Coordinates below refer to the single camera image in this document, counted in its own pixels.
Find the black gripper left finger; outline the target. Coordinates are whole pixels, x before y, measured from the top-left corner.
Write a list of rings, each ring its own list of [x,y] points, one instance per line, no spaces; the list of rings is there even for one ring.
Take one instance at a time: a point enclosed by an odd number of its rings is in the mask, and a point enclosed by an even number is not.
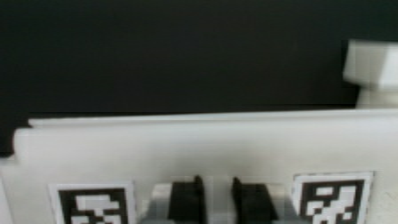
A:
[[[205,184],[203,178],[191,182],[175,182],[168,218],[177,224],[207,224]]]

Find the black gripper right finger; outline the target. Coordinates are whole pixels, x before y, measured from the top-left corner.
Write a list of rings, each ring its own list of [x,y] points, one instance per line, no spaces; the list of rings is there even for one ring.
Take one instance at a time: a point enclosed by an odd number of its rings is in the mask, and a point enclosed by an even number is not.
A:
[[[232,195],[237,224],[273,224],[278,220],[278,212],[267,186],[258,183],[244,183],[239,178],[233,178]]]

